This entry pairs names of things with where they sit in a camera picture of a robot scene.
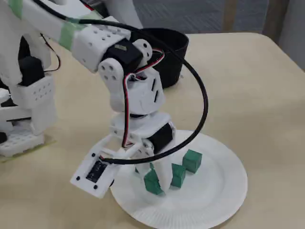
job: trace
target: green tape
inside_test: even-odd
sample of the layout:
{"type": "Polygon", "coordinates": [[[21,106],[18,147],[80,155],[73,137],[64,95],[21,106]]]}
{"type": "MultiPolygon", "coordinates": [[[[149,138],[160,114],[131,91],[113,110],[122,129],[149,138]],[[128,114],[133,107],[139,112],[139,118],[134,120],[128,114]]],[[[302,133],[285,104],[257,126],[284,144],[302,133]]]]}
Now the green tape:
{"type": "Polygon", "coordinates": [[[13,11],[13,13],[20,19],[22,18],[22,6],[23,0],[9,0],[9,7],[13,11]]]}
{"type": "MultiPolygon", "coordinates": [[[[80,19],[101,19],[101,18],[102,16],[98,12],[92,11],[91,13],[81,17],[80,19]]],[[[61,29],[59,44],[70,51],[72,48],[75,32],[81,31],[85,27],[86,25],[79,25],[71,22],[64,23],[61,29]]]]}

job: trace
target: wire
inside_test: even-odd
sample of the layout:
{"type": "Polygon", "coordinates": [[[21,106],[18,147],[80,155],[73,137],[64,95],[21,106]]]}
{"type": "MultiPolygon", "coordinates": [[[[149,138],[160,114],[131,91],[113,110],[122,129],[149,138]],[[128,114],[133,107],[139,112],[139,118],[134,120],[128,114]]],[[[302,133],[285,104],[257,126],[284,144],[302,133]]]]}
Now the wire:
{"type": "Polygon", "coordinates": [[[158,64],[165,58],[165,53],[164,53],[163,50],[160,50],[160,49],[153,49],[153,51],[161,53],[161,57],[158,58],[156,61],[154,61],[154,62],[152,62],[152,63],[150,63],[150,64],[147,64],[147,65],[145,65],[145,66],[143,66],[143,67],[137,69],[137,70],[135,71],[136,74],[142,73],[142,72],[144,72],[146,69],[152,68],[152,67],[158,65],[158,64]]]}
{"type": "Polygon", "coordinates": [[[85,1],[80,0],[80,2],[81,2],[82,4],[84,4],[84,6],[87,7],[88,9],[90,9],[91,11],[94,10],[94,8],[92,8],[92,7],[91,7],[88,3],[86,3],[85,1]]]}
{"type": "MultiPolygon", "coordinates": [[[[153,49],[155,52],[161,53],[161,57],[154,61],[151,64],[147,64],[146,66],[139,68],[135,71],[135,73],[141,73],[145,71],[146,69],[156,66],[158,63],[160,63],[163,58],[165,57],[165,53],[163,50],[160,49],[153,49]]],[[[141,78],[138,78],[134,73],[127,74],[123,78],[123,92],[124,92],[124,109],[125,109],[125,127],[124,127],[124,135],[123,135],[123,141],[122,141],[122,147],[125,148],[127,146],[127,139],[128,139],[128,132],[129,132],[129,120],[130,120],[130,110],[129,110],[129,97],[128,97],[128,80],[133,77],[134,79],[142,80],[141,78]]]]}
{"type": "Polygon", "coordinates": [[[158,46],[160,48],[162,48],[163,50],[166,50],[166,51],[169,51],[170,53],[172,53],[173,56],[179,62],[183,63],[183,65],[192,73],[192,75],[194,76],[194,78],[196,79],[196,81],[197,81],[197,83],[200,87],[200,90],[201,90],[201,93],[202,93],[202,96],[203,96],[203,105],[204,105],[203,114],[201,116],[201,119],[200,119],[200,122],[199,122],[198,126],[195,128],[194,132],[187,139],[185,139],[183,142],[181,142],[179,145],[175,146],[174,148],[172,148],[170,150],[167,150],[164,153],[157,154],[157,155],[154,155],[154,156],[151,156],[151,157],[142,158],[142,159],[129,159],[129,160],[104,158],[103,162],[108,162],[110,164],[117,164],[117,165],[132,165],[132,164],[136,165],[136,164],[143,164],[143,163],[149,163],[149,162],[152,162],[152,161],[156,161],[156,160],[164,158],[164,157],[166,157],[168,155],[171,155],[171,154],[175,153],[176,151],[182,149],[183,147],[188,145],[191,141],[193,141],[194,138],[200,133],[200,131],[203,128],[204,123],[206,121],[207,115],[208,115],[209,101],[208,101],[207,92],[206,92],[204,83],[202,82],[202,80],[201,80],[199,74],[196,72],[196,70],[183,57],[181,57],[179,54],[177,54],[177,52],[175,50],[173,50],[171,47],[169,47],[163,41],[155,38],[154,36],[151,36],[151,35],[147,34],[145,31],[137,29],[133,26],[125,25],[125,24],[117,23],[117,22],[112,22],[112,21],[70,18],[70,17],[62,15],[61,13],[58,13],[57,11],[53,10],[51,7],[49,7],[48,5],[43,3],[41,0],[33,0],[33,1],[37,5],[42,7],[44,10],[46,10],[48,13],[50,13],[53,16],[55,16],[59,19],[62,19],[64,21],[69,21],[69,22],[76,23],[76,24],[92,24],[92,25],[113,26],[113,27],[126,29],[126,30],[130,30],[132,32],[138,33],[139,35],[141,35],[143,37],[143,39],[151,40],[152,42],[158,44],[158,46]]]}
{"type": "Polygon", "coordinates": [[[57,70],[59,70],[61,68],[61,58],[60,56],[56,53],[56,51],[50,46],[50,44],[48,43],[47,39],[44,37],[44,35],[41,33],[41,37],[44,39],[44,42],[46,43],[46,45],[48,46],[49,49],[51,49],[55,55],[57,56],[57,60],[58,60],[58,67],[56,69],[53,70],[46,70],[44,71],[44,73],[50,73],[50,72],[55,72],[57,70]]]}
{"type": "Polygon", "coordinates": [[[125,127],[124,127],[124,135],[122,141],[122,147],[125,148],[127,139],[128,139],[128,132],[129,132],[129,119],[130,119],[130,111],[129,111],[129,98],[128,98],[128,79],[132,76],[135,76],[133,73],[127,74],[123,78],[123,92],[124,92],[124,104],[125,104],[125,127]]]}

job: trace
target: black cable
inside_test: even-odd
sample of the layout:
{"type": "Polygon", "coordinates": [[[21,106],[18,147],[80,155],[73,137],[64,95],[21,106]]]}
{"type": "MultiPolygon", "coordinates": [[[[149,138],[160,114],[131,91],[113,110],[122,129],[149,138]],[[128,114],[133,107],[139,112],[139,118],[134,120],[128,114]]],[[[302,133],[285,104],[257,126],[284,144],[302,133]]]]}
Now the black cable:
{"type": "Polygon", "coordinates": [[[44,71],[44,73],[50,73],[50,72],[55,72],[57,70],[59,70],[61,68],[61,58],[60,56],[56,53],[56,51],[52,48],[52,46],[48,43],[47,39],[44,37],[44,35],[41,33],[41,37],[44,39],[44,42],[46,43],[46,45],[48,46],[49,49],[51,49],[55,55],[57,56],[57,60],[58,60],[58,67],[56,69],[53,70],[46,70],[44,71]]]}
{"type": "Polygon", "coordinates": [[[184,64],[185,67],[187,67],[189,69],[189,71],[193,74],[194,78],[196,79],[196,81],[197,81],[197,83],[200,87],[200,90],[201,90],[202,96],[203,96],[203,105],[204,105],[203,115],[200,119],[200,122],[199,122],[198,126],[194,130],[194,132],[186,140],[184,140],[183,142],[181,142],[179,145],[175,146],[174,148],[172,148],[170,150],[167,150],[164,153],[157,154],[155,156],[151,156],[151,157],[147,157],[147,158],[143,158],[143,159],[129,159],[129,160],[104,158],[103,159],[104,162],[108,162],[110,164],[117,164],[117,165],[131,165],[131,164],[143,164],[143,163],[149,163],[149,162],[152,162],[152,161],[156,161],[156,160],[159,160],[161,158],[169,156],[170,154],[173,154],[176,151],[182,149],[183,147],[188,145],[191,141],[193,141],[194,138],[200,133],[201,129],[204,126],[204,123],[206,121],[207,114],[208,114],[209,102],[208,102],[207,92],[206,92],[206,89],[204,87],[204,83],[202,82],[202,80],[201,80],[200,76],[198,75],[198,73],[196,72],[196,70],[184,58],[179,56],[176,53],[175,50],[173,50],[171,47],[169,47],[163,41],[155,38],[154,36],[151,36],[151,35],[147,34],[144,31],[141,31],[140,29],[137,29],[133,26],[125,25],[125,24],[117,23],[117,22],[112,22],[112,21],[102,21],[102,20],[92,20],[92,19],[81,19],[81,20],[79,20],[79,19],[76,19],[76,18],[66,17],[66,16],[58,13],[57,11],[53,10],[52,8],[50,8],[48,5],[46,5],[45,3],[43,3],[40,0],[33,0],[33,1],[35,3],[37,3],[40,7],[42,7],[44,10],[46,10],[48,13],[52,14],[53,16],[55,16],[57,18],[65,20],[65,21],[69,21],[69,22],[76,23],[76,24],[92,24],[92,25],[113,26],[113,27],[117,27],[117,28],[121,28],[121,29],[130,30],[130,31],[133,31],[133,32],[136,32],[136,33],[140,34],[143,38],[157,43],[160,46],[161,49],[168,50],[169,52],[171,52],[177,58],[177,60],[179,60],[181,63],[184,64]]]}

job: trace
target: red and white wire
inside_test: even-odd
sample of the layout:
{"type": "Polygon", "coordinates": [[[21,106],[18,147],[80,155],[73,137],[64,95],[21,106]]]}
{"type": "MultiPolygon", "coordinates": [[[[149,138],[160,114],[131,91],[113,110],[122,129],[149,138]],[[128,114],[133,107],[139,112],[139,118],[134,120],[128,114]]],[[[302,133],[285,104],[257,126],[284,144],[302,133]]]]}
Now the red and white wire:
{"type": "Polygon", "coordinates": [[[142,80],[141,78],[138,78],[136,74],[142,73],[148,68],[152,68],[159,64],[165,57],[165,53],[161,49],[153,49],[154,52],[159,52],[161,53],[161,57],[158,58],[156,61],[139,68],[138,70],[135,71],[135,73],[129,73],[123,78],[123,92],[124,92],[124,103],[125,103],[125,128],[124,128],[124,135],[123,135],[123,141],[122,141],[122,147],[127,147],[127,139],[129,135],[129,120],[130,120],[130,110],[129,110],[129,97],[128,97],[128,80],[133,77],[135,80],[142,80]]]}
{"type": "Polygon", "coordinates": [[[128,97],[128,80],[131,77],[135,77],[134,73],[129,73],[123,78],[123,92],[124,92],[124,102],[125,102],[125,128],[124,128],[124,135],[122,141],[122,147],[127,146],[127,139],[129,134],[129,119],[130,119],[130,110],[129,110],[129,97],[128,97]]]}
{"type": "Polygon", "coordinates": [[[164,53],[163,50],[161,50],[161,49],[153,49],[153,51],[154,51],[154,52],[159,52],[159,53],[161,53],[161,57],[158,58],[156,61],[154,61],[154,62],[152,62],[152,63],[150,63],[150,64],[148,64],[148,65],[146,65],[146,66],[143,66],[143,67],[139,68],[138,70],[136,70],[136,72],[135,72],[136,74],[142,73],[142,72],[144,72],[146,69],[152,68],[152,67],[158,65],[158,64],[164,59],[165,53],[164,53]]]}

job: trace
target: black container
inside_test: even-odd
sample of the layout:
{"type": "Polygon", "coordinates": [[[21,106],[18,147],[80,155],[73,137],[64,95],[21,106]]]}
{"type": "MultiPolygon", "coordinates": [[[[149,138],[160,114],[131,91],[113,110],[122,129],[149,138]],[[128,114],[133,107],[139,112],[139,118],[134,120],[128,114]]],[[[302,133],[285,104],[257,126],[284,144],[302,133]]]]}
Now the black container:
{"type": "MultiPolygon", "coordinates": [[[[185,57],[186,50],[189,44],[189,39],[185,34],[170,29],[147,28],[142,30],[166,43],[168,46],[174,49],[181,57],[185,57]]],[[[141,35],[133,33],[131,41],[136,41],[137,39],[141,38],[141,35]]],[[[147,41],[151,44],[153,48],[158,48],[158,44],[150,40],[147,41]]],[[[175,58],[174,55],[171,54],[168,50],[164,51],[165,58],[157,66],[155,66],[154,69],[156,69],[160,73],[163,88],[167,88],[175,85],[178,82],[182,63],[180,63],[177,58],[175,58]]],[[[150,59],[150,62],[157,60],[159,57],[160,54],[154,53],[152,55],[152,58],[150,59]]]]}

